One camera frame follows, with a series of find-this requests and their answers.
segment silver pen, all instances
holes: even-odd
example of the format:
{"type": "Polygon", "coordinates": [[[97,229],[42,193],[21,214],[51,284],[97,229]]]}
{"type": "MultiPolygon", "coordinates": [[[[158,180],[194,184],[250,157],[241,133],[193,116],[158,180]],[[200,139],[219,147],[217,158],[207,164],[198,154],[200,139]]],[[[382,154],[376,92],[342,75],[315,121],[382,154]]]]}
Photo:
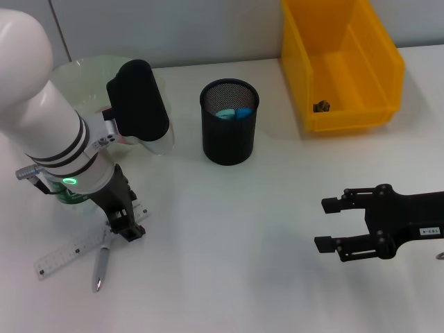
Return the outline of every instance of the silver pen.
{"type": "Polygon", "coordinates": [[[103,286],[105,280],[106,267],[108,265],[108,259],[110,258],[110,247],[113,237],[109,230],[103,233],[103,242],[99,250],[99,256],[97,257],[96,265],[96,277],[94,280],[96,291],[99,291],[103,286]]]}

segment table surface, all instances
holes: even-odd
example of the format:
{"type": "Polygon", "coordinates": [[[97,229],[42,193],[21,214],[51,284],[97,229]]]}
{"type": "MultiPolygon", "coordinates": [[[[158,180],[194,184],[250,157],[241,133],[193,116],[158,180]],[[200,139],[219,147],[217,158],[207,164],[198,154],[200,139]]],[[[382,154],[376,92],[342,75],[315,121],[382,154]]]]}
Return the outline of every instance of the table surface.
{"type": "Polygon", "coordinates": [[[367,232],[362,211],[325,215],[321,199],[390,183],[444,190],[444,46],[401,49],[402,109],[366,134],[302,134],[279,60],[158,69],[176,147],[117,155],[152,212],[147,234],[118,241],[92,293],[95,253],[39,282],[33,262],[100,221],[68,213],[18,182],[28,160],[0,137],[2,332],[440,332],[444,241],[403,245],[392,260],[341,263],[315,236],[367,232]],[[203,154],[198,96],[235,77],[259,92],[255,149],[237,166],[203,154]]]}

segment yellow plastic bin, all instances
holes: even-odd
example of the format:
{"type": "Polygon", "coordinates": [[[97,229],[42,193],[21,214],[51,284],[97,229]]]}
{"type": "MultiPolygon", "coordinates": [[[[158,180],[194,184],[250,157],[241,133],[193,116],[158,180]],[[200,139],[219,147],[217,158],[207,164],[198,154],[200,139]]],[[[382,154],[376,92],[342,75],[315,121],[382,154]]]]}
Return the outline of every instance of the yellow plastic bin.
{"type": "Polygon", "coordinates": [[[307,131],[370,128],[400,108],[404,61],[367,0],[282,0],[282,66],[307,131]],[[329,112],[314,112],[328,101],[329,112]]]}

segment blue object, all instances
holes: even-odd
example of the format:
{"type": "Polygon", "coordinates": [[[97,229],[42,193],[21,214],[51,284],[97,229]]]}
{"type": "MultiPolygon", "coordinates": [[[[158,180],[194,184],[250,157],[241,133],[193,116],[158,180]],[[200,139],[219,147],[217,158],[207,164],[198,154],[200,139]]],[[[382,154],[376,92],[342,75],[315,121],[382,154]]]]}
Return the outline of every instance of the blue object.
{"type": "Polygon", "coordinates": [[[236,110],[236,119],[243,119],[253,113],[250,108],[239,108],[236,110]]]}
{"type": "Polygon", "coordinates": [[[234,109],[225,109],[222,111],[216,112],[216,117],[222,118],[222,119],[233,119],[236,115],[236,112],[234,109]]]}

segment green indicator light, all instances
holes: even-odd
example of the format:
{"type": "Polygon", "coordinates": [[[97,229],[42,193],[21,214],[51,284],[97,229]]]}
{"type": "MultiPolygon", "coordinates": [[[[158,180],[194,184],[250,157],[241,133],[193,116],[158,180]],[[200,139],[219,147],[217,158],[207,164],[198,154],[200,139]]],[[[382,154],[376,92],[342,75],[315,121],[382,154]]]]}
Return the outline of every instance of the green indicator light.
{"type": "Polygon", "coordinates": [[[63,178],[65,184],[75,185],[77,184],[77,179],[74,178],[63,178]]]}

